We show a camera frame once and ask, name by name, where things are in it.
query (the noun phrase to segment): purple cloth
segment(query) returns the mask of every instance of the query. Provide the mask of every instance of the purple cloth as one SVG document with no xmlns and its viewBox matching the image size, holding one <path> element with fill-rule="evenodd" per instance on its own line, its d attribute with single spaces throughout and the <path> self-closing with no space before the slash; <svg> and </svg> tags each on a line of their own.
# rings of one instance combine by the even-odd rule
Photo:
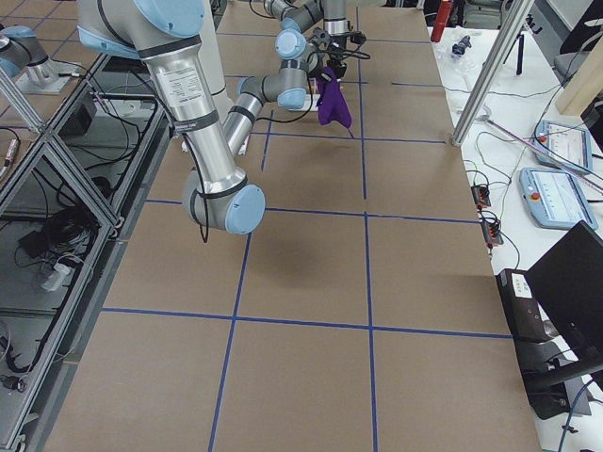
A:
<svg viewBox="0 0 603 452">
<path fill-rule="evenodd" d="M 351 126 L 351 114 L 348 109 L 348 104 L 343 97 L 339 82 L 333 69 L 328 66 L 322 70 L 331 80 L 326 80 L 325 77 L 318 78 L 318 121 L 320 125 L 326 125 L 331 121 L 337 121 L 346 129 Z"/>
</svg>

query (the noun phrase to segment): screen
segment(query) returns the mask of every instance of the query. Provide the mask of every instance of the screen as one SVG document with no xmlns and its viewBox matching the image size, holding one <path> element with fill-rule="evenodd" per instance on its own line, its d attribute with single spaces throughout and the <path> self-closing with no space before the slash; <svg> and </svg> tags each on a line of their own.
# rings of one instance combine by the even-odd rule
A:
<svg viewBox="0 0 603 452">
<path fill-rule="evenodd" d="M 574 182 L 568 174 L 551 171 L 535 171 L 532 174 L 548 218 L 567 223 L 587 219 Z"/>
<path fill-rule="evenodd" d="M 579 129 L 570 129 L 566 125 L 550 123 L 548 125 L 548 149 L 553 153 L 576 163 L 581 167 L 586 165 L 584 161 L 584 148 L 586 134 Z M 556 155 L 551 155 L 551 158 L 563 162 Z"/>
<path fill-rule="evenodd" d="M 576 224 L 528 270 L 526 281 L 579 358 L 603 356 L 603 240 L 590 226 Z"/>
</svg>

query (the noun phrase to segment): red fire extinguisher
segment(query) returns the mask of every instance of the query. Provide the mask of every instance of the red fire extinguisher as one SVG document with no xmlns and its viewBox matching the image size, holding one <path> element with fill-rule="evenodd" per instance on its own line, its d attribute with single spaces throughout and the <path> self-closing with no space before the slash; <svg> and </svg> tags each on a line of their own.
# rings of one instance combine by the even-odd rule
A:
<svg viewBox="0 0 603 452">
<path fill-rule="evenodd" d="M 435 16 L 435 23 L 433 24 L 432 31 L 432 42 L 439 42 L 442 39 L 442 33 L 448 23 L 450 12 L 454 2 L 452 0 L 442 0 L 440 8 L 437 10 L 437 16 Z"/>
</svg>

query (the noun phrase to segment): light blue joint cap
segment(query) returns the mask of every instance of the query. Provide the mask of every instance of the light blue joint cap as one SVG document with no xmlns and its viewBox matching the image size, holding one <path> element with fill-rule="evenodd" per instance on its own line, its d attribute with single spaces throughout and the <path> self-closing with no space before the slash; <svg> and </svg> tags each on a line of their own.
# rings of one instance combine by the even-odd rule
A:
<svg viewBox="0 0 603 452">
<path fill-rule="evenodd" d="M 4 28 L 2 34 L 7 38 L 13 38 L 14 40 L 25 38 L 35 38 L 36 34 L 34 31 L 25 25 L 14 25 Z"/>
<path fill-rule="evenodd" d="M 147 21 L 175 38 L 198 35 L 204 22 L 201 0 L 134 0 L 134 4 Z"/>
<path fill-rule="evenodd" d="M 114 40 L 108 40 L 103 36 L 98 36 L 92 32 L 89 32 L 86 28 L 77 26 L 79 32 L 79 40 L 85 47 L 100 52 L 101 54 L 113 55 L 115 57 L 124 57 L 130 59 L 140 59 L 139 53 L 136 49 L 126 47 L 120 42 Z"/>
<path fill-rule="evenodd" d="M 17 75 L 19 71 L 19 66 L 17 66 L 12 61 L 8 61 L 7 59 L 0 58 L 0 68 L 7 73 L 7 75 L 12 78 Z"/>
<path fill-rule="evenodd" d="M 305 37 L 299 31 L 288 28 L 276 37 L 274 47 L 282 59 L 297 58 L 305 50 Z"/>
<path fill-rule="evenodd" d="M 244 186 L 233 197 L 226 212 L 226 232 L 249 234 L 264 216 L 266 198 L 259 186 Z"/>
<path fill-rule="evenodd" d="M 281 22 L 281 29 L 282 30 L 295 30 L 295 31 L 299 31 L 300 33 L 302 32 L 302 29 L 300 28 L 298 23 L 295 22 L 290 17 L 285 17 L 283 19 L 283 21 Z"/>
<path fill-rule="evenodd" d="M 243 89 L 243 84 L 250 78 L 251 77 L 243 77 L 238 80 L 238 82 L 236 83 L 236 95 L 237 96 L 241 95 L 241 90 Z"/>
<path fill-rule="evenodd" d="M 283 91 L 276 101 L 282 108 L 300 109 L 305 104 L 305 89 L 293 88 Z"/>
</svg>

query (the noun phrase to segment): label sticker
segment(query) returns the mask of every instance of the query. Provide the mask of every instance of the label sticker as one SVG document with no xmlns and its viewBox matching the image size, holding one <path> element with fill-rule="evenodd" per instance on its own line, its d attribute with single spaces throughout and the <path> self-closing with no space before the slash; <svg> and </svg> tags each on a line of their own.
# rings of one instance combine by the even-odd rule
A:
<svg viewBox="0 0 603 452">
<path fill-rule="evenodd" d="M 201 79 L 194 67 L 158 73 L 157 80 L 171 107 L 188 105 L 200 97 L 205 98 Z"/>
<path fill-rule="evenodd" d="M 515 296 L 522 299 L 531 299 L 531 290 L 528 286 L 526 278 L 524 278 L 524 275 L 514 273 L 511 278 L 513 281 L 513 291 L 515 292 Z"/>
</svg>

